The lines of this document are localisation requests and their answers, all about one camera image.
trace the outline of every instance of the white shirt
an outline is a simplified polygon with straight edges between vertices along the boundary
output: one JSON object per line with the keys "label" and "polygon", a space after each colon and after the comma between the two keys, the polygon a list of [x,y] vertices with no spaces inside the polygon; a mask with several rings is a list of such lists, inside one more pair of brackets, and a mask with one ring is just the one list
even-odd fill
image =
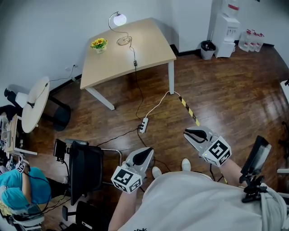
{"label": "white shirt", "polygon": [[[241,188],[199,173],[170,172],[149,186],[141,207],[120,231],[262,231],[261,201],[243,203],[245,195]],[[281,217],[280,205],[269,198]]]}

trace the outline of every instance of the table top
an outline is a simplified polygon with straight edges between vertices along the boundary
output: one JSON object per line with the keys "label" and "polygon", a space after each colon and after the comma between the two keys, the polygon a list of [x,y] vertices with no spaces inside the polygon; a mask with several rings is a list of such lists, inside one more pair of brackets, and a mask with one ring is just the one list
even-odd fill
{"label": "table top", "polygon": [[5,146],[4,152],[12,152],[14,151],[15,147],[15,138],[16,138],[16,130],[17,130],[17,115],[13,116],[13,119],[7,126],[7,130],[11,131],[11,140],[10,140],[10,147]]}
{"label": "table top", "polygon": [[[113,28],[116,31],[128,32],[132,37],[132,47],[135,50],[137,61],[136,70],[165,64],[176,59],[166,38],[151,19],[143,19]],[[134,52],[130,44],[120,46],[117,40],[125,33],[116,33],[112,30],[94,36],[89,45],[97,38],[108,40],[107,49],[98,54],[88,48],[81,77],[80,89],[92,87],[110,79],[129,74],[135,71]]]}
{"label": "table top", "polygon": [[35,103],[34,108],[26,104],[22,112],[22,128],[26,133],[31,132],[38,124],[49,96],[50,82],[43,77],[33,86],[28,94],[28,102]]}

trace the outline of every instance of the flower pot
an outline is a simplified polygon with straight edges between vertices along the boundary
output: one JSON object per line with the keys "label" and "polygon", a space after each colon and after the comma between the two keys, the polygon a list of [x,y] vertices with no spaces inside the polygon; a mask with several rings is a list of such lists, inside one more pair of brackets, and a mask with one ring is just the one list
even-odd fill
{"label": "flower pot", "polygon": [[101,48],[94,48],[98,54],[101,54],[107,50],[107,46],[103,46]]}

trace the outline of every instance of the lamp shade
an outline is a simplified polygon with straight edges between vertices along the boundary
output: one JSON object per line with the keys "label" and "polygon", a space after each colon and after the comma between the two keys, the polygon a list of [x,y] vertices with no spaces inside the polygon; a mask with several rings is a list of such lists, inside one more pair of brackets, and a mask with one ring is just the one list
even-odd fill
{"label": "lamp shade", "polygon": [[113,18],[114,24],[121,26],[126,23],[126,16],[124,14],[119,14]]}

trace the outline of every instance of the teal shirt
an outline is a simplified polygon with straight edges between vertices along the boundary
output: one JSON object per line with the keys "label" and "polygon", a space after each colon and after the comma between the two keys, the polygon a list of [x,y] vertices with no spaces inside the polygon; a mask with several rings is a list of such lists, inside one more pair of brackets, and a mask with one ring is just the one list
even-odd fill
{"label": "teal shirt", "polygon": [[[30,177],[31,201],[33,204],[44,204],[51,200],[51,188],[48,180],[39,168],[31,168]],[[2,192],[2,201],[13,210],[25,209],[29,206],[27,199],[22,193],[22,174],[16,169],[0,175],[0,187],[6,186]]]}

